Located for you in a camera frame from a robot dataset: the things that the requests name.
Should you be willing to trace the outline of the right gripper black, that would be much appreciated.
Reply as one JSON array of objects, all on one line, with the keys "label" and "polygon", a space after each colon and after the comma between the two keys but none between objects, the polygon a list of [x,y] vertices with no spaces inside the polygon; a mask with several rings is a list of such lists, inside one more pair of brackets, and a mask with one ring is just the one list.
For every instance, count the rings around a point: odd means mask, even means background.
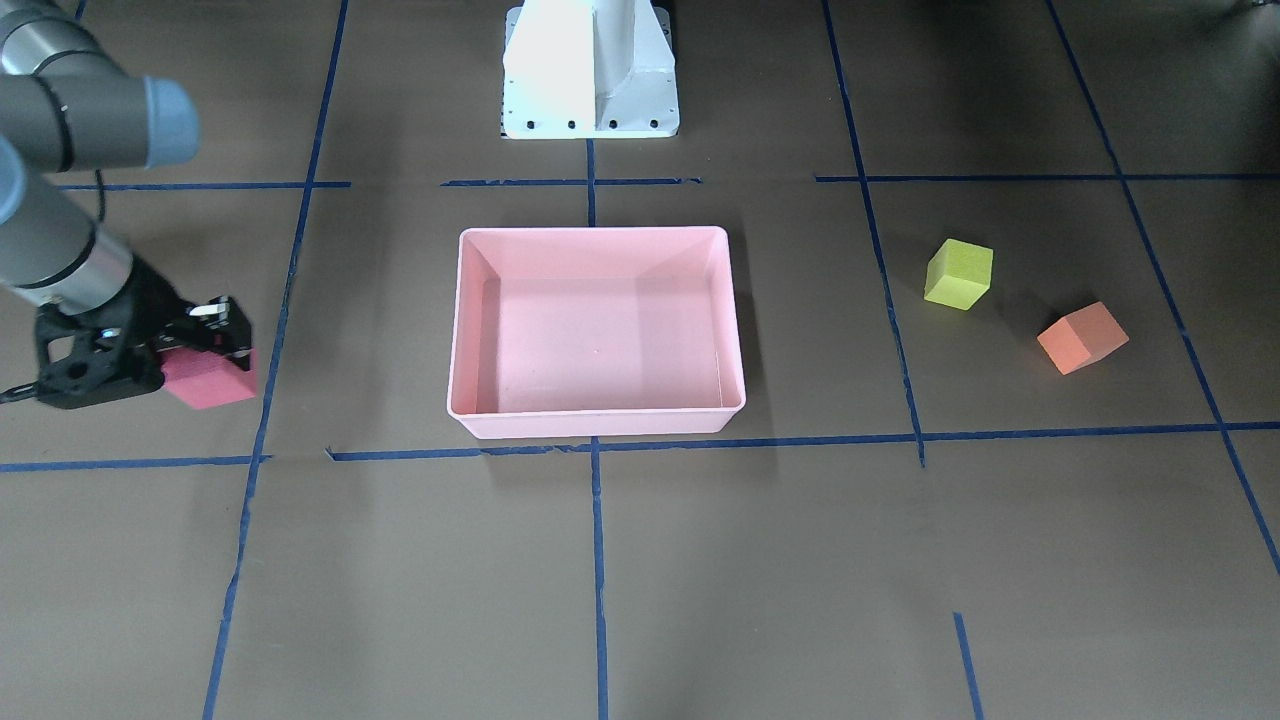
[{"label": "right gripper black", "polygon": [[143,259],[122,290],[95,311],[95,350],[131,372],[157,372],[160,352],[189,348],[224,357],[241,372],[253,361],[252,323],[232,296],[193,305]]}]

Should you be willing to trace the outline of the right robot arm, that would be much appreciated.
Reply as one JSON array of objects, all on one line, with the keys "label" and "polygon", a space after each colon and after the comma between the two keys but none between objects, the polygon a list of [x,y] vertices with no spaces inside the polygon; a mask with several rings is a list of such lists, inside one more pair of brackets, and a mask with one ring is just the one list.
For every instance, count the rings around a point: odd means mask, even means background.
[{"label": "right robot arm", "polygon": [[175,348],[250,370],[252,325],[233,299],[184,299],[52,182],[180,165],[200,145],[178,81],[128,72],[54,1],[3,4],[3,288],[36,307],[42,375],[152,375]]}]

